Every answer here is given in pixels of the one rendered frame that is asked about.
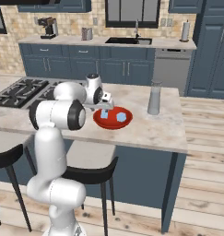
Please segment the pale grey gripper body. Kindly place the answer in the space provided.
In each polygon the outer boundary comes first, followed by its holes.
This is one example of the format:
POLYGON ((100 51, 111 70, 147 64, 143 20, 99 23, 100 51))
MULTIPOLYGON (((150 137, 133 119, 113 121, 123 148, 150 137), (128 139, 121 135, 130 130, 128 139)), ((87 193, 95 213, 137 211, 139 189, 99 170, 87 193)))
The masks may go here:
POLYGON ((113 101, 108 101, 108 102, 102 102, 100 101, 98 104, 86 104, 84 103, 84 106, 86 108, 98 110, 98 109, 103 109, 103 110, 112 110, 114 107, 113 101))

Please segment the red bowl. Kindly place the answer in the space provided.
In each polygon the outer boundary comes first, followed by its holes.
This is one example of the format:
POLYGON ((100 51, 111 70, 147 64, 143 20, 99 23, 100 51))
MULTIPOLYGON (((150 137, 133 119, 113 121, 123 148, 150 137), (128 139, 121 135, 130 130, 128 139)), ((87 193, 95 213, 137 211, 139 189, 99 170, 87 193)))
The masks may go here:
POLYGON ((99 109, 94 112, 93 120, 98 126, 105 129, 112 129, 112 130, 121 129, 129 125, 129 123, 133 119, 133 114, 130 111, 126 110, 126 108, 124 107, 115 106, 112 110, 108 110, 108 119, 100 118, 101 110, 102 109, 99 109), (117 121, 116 114, 119 112, 124 112, 126 114, 126 120, 124 122, 117 121))

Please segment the tall glass cup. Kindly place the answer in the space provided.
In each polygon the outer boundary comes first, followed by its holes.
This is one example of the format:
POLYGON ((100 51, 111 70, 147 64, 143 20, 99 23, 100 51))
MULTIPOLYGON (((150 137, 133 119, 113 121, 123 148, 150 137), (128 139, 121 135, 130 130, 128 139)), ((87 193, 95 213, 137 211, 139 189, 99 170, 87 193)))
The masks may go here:
POLYGON ((147 112, 151 115, 159 114, 161 81, 152 81, 147 106, 147 112))

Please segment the blue base cupboard run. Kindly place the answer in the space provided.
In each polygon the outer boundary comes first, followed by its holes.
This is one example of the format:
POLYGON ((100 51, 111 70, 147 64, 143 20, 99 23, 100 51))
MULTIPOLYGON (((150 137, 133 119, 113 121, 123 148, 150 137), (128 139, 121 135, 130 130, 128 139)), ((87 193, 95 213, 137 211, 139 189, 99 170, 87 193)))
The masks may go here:
POLYGON ((20 43, 27 76, 85 80, 99 74, 103 83, 148 86, 153 48, 20 43))

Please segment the black sink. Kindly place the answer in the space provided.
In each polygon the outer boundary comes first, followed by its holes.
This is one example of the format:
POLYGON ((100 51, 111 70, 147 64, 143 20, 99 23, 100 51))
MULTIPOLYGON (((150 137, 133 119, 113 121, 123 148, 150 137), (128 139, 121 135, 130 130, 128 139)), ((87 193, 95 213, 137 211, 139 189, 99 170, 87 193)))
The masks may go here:
POLYGON ((152 39, 150 39, 150 38, 115 38, 115 37, 110 37, 105 43, 150 45, 152 43, 152 39))

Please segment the black stool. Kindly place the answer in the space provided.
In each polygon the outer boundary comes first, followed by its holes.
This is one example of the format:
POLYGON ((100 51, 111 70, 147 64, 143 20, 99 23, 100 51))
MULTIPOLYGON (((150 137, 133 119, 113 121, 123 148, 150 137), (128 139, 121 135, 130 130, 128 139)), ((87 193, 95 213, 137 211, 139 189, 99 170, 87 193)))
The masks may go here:
POLYGON ((29 222, 28 213, 25 208, 22 194, 21 194, 19 186, 18 186, 17 176, 15 174, 15 170, 13 167, 13 164, 20 159, 20 157, 23 155, 23 153, 26 153, 26 157, 29 162, 29 166, 32 170, 32 173, 36 174, 37 173, 36 168, 34 166, 33 160, 32 160, 31 155, 29 153, 29 149, 27 147, 23 147, 22 144, 16 145, 15 147, 9 148, 6 151, 0 152, 0 169, 6 170, 7 176, 9 178, 14 190, 15 190, 17 197, 18 197, 18 202, 20 204, 23 216, 24 216, 26 224, 28 226, 28 230, 31 231, 31 225, 29 222))
POLYGON ((80 168, 74 168, 74 167, 67 167, 65 173, 62 175, 63 178, 78 181, 83 184, 99 184, 100 185, 105 236, 108 236, 106 182, 109 182, 110 184, 110 193, 111 193, 111 200, 112 200, 112 214, 115 215, 112 175, 116 167, 117 161, 118 161, 118 158, 115 157, 107 167, 101 168, 101 169, 80 169, 80 168))

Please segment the blue kitchen island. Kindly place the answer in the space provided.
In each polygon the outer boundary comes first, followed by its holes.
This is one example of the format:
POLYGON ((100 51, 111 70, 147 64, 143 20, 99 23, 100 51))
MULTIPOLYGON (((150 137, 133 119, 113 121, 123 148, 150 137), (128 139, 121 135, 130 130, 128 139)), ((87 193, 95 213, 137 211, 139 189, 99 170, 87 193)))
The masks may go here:
MULTIPOLYGON (((67 167, 101 169, 117 157, 114 200, 161 210, 161 231, 169 230, 186 156, 182 153, 82 141, 65 142, 67 167)), ((85 184, 87 195, 101 197, 99 184, 85 184)))

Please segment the silver dishwasher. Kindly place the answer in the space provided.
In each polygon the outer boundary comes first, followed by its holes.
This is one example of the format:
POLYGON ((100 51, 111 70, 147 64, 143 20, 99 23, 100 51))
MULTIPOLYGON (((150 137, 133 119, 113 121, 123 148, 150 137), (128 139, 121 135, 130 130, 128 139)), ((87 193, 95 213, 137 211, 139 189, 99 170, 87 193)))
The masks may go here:
POLYGON ((177 88, 182 96, 191 61, 192 51, 187 49, 160 49, 155 51, 153 80, 165 88, 177 88))

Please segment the black gas hob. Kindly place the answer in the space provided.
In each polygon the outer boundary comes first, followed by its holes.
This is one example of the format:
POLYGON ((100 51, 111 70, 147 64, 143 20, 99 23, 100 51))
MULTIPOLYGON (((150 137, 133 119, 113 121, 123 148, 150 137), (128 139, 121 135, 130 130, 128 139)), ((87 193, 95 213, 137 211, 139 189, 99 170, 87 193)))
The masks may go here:
POLYGON ((0 92, 0 107, 28 109, 41 100, 52 100, 55 87, 68 79, 23 77, 0 92))

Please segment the black coffee machine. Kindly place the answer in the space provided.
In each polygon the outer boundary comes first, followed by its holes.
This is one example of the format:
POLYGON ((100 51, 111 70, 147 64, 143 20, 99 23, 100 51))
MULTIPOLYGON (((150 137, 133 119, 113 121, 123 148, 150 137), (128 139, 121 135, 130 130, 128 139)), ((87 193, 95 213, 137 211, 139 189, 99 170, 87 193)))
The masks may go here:
POLYGON ((57 23, 55 18, 39 18, 38 24, 45 28, 45 34, 42 39, 52 39, 58 35, 57 23))

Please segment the white paper towel roll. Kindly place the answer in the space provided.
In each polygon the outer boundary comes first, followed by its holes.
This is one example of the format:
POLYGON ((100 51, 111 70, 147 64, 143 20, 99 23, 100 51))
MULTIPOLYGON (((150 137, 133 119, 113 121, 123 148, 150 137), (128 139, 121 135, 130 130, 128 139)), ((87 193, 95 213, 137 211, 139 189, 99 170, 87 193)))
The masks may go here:
POLYGON ((187 20, 186 22, 183 23, 183 31, 182 31, 182 37, 180 38, 180 41, 188 42, 189 29, 190 29, 190 23, 187 20))

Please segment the blue tall cupboard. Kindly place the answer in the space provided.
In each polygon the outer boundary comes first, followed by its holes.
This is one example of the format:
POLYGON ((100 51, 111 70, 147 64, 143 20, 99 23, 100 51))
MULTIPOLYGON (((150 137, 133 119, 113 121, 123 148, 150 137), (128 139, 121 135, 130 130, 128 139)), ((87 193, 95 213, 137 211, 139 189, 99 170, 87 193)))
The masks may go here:
POLYGON ((224 0, 203 0, 196 16, 185 96, 224 100, 224 0))

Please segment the blue wall cupboard run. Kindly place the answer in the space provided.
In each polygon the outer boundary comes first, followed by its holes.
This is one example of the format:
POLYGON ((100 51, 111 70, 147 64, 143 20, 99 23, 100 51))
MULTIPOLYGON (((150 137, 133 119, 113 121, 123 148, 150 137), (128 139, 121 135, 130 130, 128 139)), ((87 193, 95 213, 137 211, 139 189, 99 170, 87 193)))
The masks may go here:
POLYGON ((59 4, 20 5, 18 11, 30 13, 88 13, 91 11, 91 0, 61 0, 59 4))

